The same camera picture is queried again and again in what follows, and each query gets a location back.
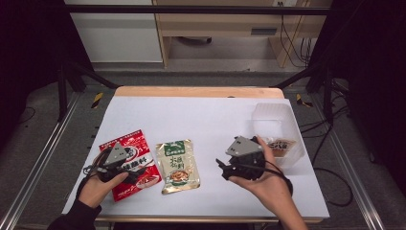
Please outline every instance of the wooden cabinet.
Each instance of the wooden cabinet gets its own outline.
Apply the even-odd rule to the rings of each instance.
[[[272,7],[274,0],[153,0],[154,5],[163,6],[251,6]],[[331,0],[298,0],[296,7],[328,7]],[[173,36],[268,36],[280,67],[287,61],[287,53],[281,44],[281,15],[249,14],[181,14],[157,13],[158,35],[164,64],[168,65],[170,40]],[[325,16],[286,15],[283,25],[291,39],[317,37]],[[292,49],[286,33],[282,42],[287,52]]]

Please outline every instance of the person's right hand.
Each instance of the person's right hand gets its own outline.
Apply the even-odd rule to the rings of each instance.
[[[262,146],[265,160],[276,165],[272,150],[259,136],[258,141]],[[266,163],[265,167],[277,171],[269,163]],[[270,172],[264,172],[258,180],[247,180],[238,176],[230,176],[229,180],[254,194],[265,208],[281,220],[285,229],[307,229],[282,178]]]

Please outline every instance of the floor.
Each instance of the floor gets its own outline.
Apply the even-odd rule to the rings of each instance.
[[[297,57],[295,65],[303,65]],[[204,41],[175,39],[170,52],[169,66],[139,64],[128,68],[112,68],[100,65],[98,72],[116,83],[127,85],[230,85],[270,86],[286,80],[303,69],[289,64],[280,68],[272,54],[266,38],[217,38],[212,43]],[[21,116],[21,124],[15,130],[10,143],[0,154],[0,216],[10,211],[16,216],[15,229],[44,229],[56,218],[64,206],[66,196],[76,182],[86,152],[97,134],[97,127],[108,107],[114,90],[106,89],[86,78],[88,87],[83,94],[72,93],[69,98],[78,105],[70,115],[69,126],[63,133],[54,134],[58,116],[57,88],[50,84],[32,93],[27,109]],[[294,109],[301,130],[308,124],[323,120],[320,112],[321,93],[307,94],[307,79],[299,80],[283,90]],[[97,109],[90,109],[95,95],[104,93]],[[303,103],[297,103],[297,95]],[[345,97],[334,93],[334,110],[346,106]],[[369,152],[364,145],[350,113],[343,109],[334,120],[334,128],[320,148],[316,166],[336,172],[350,184],[354,200],[345,207],[350,198],[346,183],[336,175],[319,170],[316,172],[322,191],[326,196],[330,218],[321,223],[309,224],[311,229],[406,229],[406,199],[398,190],[387,170],[382,165],[370,162]],[[310,157],[322,143],[328,126],[322,124],[303,134]],[[56,136],[51,149],[48,141]],[[36,169],[36,160],[43,152],[52,152],[45,161],[46,167]],[[27,181],[33,173],[41,177]],[[22,188],[33,183],[32,191]],[[23,209],[12,209],[15,204]],[[97,223],[100,229],[107,229],[106,223]]]

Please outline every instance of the gray floor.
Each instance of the gray floor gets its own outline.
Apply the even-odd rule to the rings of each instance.
[[[266,38],[214,38],[212,44],[175,40],[172,48],[167,69],[140,65],[135,69],[134,66],[132,69],[101,68],[100,74],[116,83],[126,85],[268,86],[281,82],[302,69],[294,66],[279,68]],[[79,94],[78,106],[72,114],[69,126],[61,135],[31,198],[25,204],[24,211],[20,213],[18,226],[30,224],[31,229],[34,229],[33,224],[45,226],[56,218],[77,180],[89,151],[88,147],[93,143],[103,112],[114,93],[114,90],[100,86],[92,80],[86,81],[88,87],[84,93]],[[305,102],[317,104],[321,100],[319,94],[306,94],[303,88],[305,82],[306,80],[300,80],[283,90],[285,97],[291,100],[300,126],[323,119],[316,106],[296,104],[298,93]],[[104,95],[100,105],[96,109],[90,108],[95,95],[101,91]],[[342,98],[336,100],[335,104],[335,110],[346,105]],[[3,186],[0,193],[1,217],[11,207],[56,126],[58,115],[56,85],[53,83],[33,92],[28,99],[27,107],[21,121],[29,120],[17,127],[11,141],[0,154],[0,183]],[[310,157],[314,155],[322,140],[322,137],[312,136],[321,135],[326,130],[326,126],[320,126],[303,135]],[[370,162],[368,150],[352,119],[347,114],[336,118],[333,131],[384,224],[384,228],[375,229],[406,229],[405,197],[385,167]],[[332,134],[323,144],[316,166],[346,177],[337,158],[337,149],[333,146],[336,141],[331,137]],[[328,200],[339,203],[347,201],[349,191],[342,181],[328,173],[316,172],[316,174]],[[359,199],[355,199],[348,207],[336,207],[328,203],[330,218],[309,226],[311,229],[374,229],[367,224],[361,212],[361,204],[362,200]]]

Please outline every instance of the white cabinet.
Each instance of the white cabinet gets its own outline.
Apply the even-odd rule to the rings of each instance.
[[[150,0],[65,0],[66,4],[151,5]],[[90,60],[162,62],[153,13],[71,13]]]

